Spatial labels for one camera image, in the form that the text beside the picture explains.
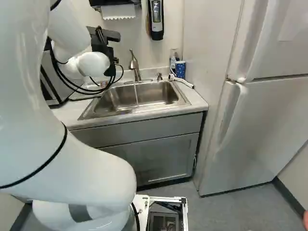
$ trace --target white wall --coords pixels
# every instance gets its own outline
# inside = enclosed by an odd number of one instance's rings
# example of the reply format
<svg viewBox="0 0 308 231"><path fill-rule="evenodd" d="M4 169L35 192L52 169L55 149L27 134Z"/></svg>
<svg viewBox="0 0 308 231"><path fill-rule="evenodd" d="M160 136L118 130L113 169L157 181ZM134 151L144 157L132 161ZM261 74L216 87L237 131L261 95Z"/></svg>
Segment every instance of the white wall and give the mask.
<svg viewBox="0 0 308 231"><path fill-rule="evenodd" d="M119 43L111 42L115 56L128 69L134 50L140 68L168 66L171 48L182 47L183 34L183 0L165 0L165 35L162 41L152 41L146 33L147 1L142 0L142 10L138 9L137 18L103 21L99 12L91 8L89 0L72 0L80 20L86 26L100 25L104 29L118 31L121 34Z"/></svg>
<svg viewBox="0 0 308 231"><path fill-rule="evenodd" d="M0 193L0 230L9 231L24 203L8 194Z"/></svg>
<svg viewBox="0 0 308 231"><path fill-rule="evenodd" d="M281 171L278 178L298 202L308 210L308 143Z"/></svg>

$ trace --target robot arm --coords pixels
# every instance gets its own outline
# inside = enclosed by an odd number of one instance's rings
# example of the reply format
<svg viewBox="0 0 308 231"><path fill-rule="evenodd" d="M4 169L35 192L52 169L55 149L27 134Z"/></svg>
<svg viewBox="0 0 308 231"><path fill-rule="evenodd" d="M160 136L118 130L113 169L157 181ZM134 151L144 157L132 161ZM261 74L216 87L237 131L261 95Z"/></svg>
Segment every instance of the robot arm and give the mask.
<svg viewBox="0 0 308 231"><path fill-rule="evenodd" d="M71 31L65 33L68 30L63 31L52 16L49 24L56 57L63 63L84 50L90 40L86 28L74 21L68 3L62 0L54 9L54 17L66 29L72 23ZM10 0L1 6L0 13L6 19L0 22L0 191L50 202L37 203L37 211L45 214L58 205L65 211L68 204L84 205L92 211L92 218L99 214L105 230L121 230L136 191L132 167L78 141L52 114L40 90L39 66L47 36L49 1ZM89 60L83 55L76 66L86 73ZM48 219L55 223L58 217Z"/></svg>
<svg viewBox="0 0 308 231"><path fill-rule="evenodd" d="M48 36L53 40L54 56L61 70L72 77L101 77L110 66L109 58L101 52L75 57L91 46L91 37L69 0L62 0L50 12Z"/></svg>

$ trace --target blue cup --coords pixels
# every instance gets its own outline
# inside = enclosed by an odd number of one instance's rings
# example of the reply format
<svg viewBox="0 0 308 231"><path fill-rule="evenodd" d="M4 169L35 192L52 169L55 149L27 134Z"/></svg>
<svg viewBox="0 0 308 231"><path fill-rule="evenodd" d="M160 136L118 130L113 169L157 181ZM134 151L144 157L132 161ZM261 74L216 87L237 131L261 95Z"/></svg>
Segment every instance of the blue cup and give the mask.
<svg viewBox="0 0 308 231"><path fill-rule="evenodd" d="M175 71L177 78L185 79L185 70L186 70L186 62L185 61L176 61L175 62Z"/></svg>

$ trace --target refrigerator door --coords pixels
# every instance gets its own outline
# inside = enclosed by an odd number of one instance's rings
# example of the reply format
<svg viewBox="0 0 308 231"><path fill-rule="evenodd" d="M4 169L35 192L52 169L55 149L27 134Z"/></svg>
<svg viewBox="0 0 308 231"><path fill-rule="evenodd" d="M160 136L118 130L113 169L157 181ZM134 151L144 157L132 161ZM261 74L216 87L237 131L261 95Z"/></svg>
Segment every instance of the refrigerator door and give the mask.
<svg viewBox="0 0 308 231"><path fill-rule="evenodd" d="M271 181L308 139L308 76L225 82L200 195Z"/></svg>
<svg viewBox="0 0 308 231"><path fill-rule="evenodd" d="M238 82L307 74L307 0L245 0L228 76Z"/></svg>

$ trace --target gray floor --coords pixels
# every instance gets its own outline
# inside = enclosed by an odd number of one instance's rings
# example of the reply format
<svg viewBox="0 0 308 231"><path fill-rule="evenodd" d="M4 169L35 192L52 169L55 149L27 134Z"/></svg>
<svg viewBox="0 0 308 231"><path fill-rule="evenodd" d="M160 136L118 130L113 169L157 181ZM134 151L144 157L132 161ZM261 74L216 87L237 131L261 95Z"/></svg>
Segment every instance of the gray floor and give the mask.
<svg viewBox="0 0 308 231"><path fill-rule="evenodd" d="M200 198L192 182L138 194L185 196L189 231L304 231L300 217L273 185ZM50 231L31 214L22 231Z"/></svg>

